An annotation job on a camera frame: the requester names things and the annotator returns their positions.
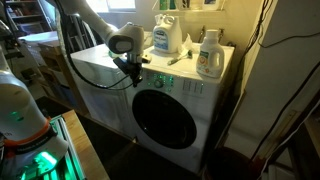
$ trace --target window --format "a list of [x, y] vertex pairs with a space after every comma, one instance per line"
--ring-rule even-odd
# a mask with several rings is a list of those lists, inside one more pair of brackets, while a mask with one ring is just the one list
[[95, 12], [135, 12], [135, 0], [87, 0]]

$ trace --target laundry room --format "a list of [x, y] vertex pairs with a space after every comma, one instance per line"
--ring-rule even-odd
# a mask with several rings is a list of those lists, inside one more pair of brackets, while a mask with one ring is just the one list
[[[25, 107], [1, 115], [52, 118], [55, 128], [73, 113], [94, 157], [86, 162], [67, 123], [79, 179], [95, 177], [90, 163], [101, 179], [320, 178], [319, 2], [2, 0], [1, 8], [0, 100], [11, 102], [12, 83], [32, 102], [32, 115]], [[10, 140], [15, 128], [3, 122], [1, 139]]]

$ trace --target washing machine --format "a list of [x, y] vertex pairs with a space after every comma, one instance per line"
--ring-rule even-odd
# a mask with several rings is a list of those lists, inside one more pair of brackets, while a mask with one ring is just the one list
[[[71, 57], [80, 73], [91, 82], [111, 86], [125, 77], [109, 57], [109, 49], [104, 44], [72, 53]], [[110, 130], [133, 139], [135, 134], [129, 120], [126, 92], [96, 88], [80, 79], [74, 71], [72, 75], [91, 117]], [[122, 89], [130, 84], [129, 77], [113, 89]]]
[[127, 90], [138, 143], [193, 173], [200, 170], [213, 112], [234, 51], [233, 47], [223, 48], [225, 63], [220, 78], [196, 72], [198, 54], [168, 66], [177, 54], [146, 49], [152, 61], [143, 66], [143, 81]]

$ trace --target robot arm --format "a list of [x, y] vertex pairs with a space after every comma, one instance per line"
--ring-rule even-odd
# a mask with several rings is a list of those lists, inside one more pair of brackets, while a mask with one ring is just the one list
[[114, 59], [115, 64], [129, 74], [133, 85], [136, 86], [142, 78], [140, 76], [143, 55], [143, 27], [127, 23], [118, 31], [114, 31], [88, 5], [86, 0], [47, 0], [55, 7], [61, 7], [68, 15], [78, 14], [105, 41], [109, 49], [116, 54], [127, 54], [127, 60]]

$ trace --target wall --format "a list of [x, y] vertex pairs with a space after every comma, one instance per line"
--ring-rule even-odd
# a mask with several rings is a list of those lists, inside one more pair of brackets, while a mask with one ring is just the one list
[[[270, 21], [264, 26], [264, 45], [293, 35], [308, 35], [320, 30], [319, 1], [274, 1]], [[294, 38], [270, 48], [254, 47], [245, 72], [242, 102], [234, 114], [228, 147], [251, 156], [259, 141], [277, 118], [311, 69], [320, 61], [320, 36]], [[320, 89], [320, 70], [281, 116], [304, 110]]]
[[[136, 13], [99, 13], [108, 23], [122, 27], [127, 22], [142, 25], [146, 31], [152, 31], [156, 22], [154, 16], [160, 11], [152, 11], [156, 0], [136, 0]], [[262, 0], [226, 0], [225, 10], [222, 12], [170, 12], [179, 16], [183, 39], [187, 33], [197, 42], [203, 25], [207, 29], [223, 28], [225, 36], [221, 44], [229, 41], [236, 43], [237, 49], [234, 60], [238, 61], [251, 35], [256, 16], [260, 10]]]

